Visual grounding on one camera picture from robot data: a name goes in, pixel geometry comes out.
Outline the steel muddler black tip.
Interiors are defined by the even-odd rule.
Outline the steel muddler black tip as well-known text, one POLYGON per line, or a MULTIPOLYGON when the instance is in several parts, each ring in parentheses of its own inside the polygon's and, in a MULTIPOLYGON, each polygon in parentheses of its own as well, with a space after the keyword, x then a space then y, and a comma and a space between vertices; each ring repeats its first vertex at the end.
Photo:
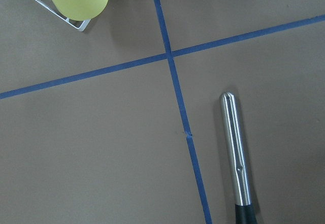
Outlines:
POLYGON ((235 95, 222 93, 220 108, 235 200, 235 223, 257 223, 235 95))

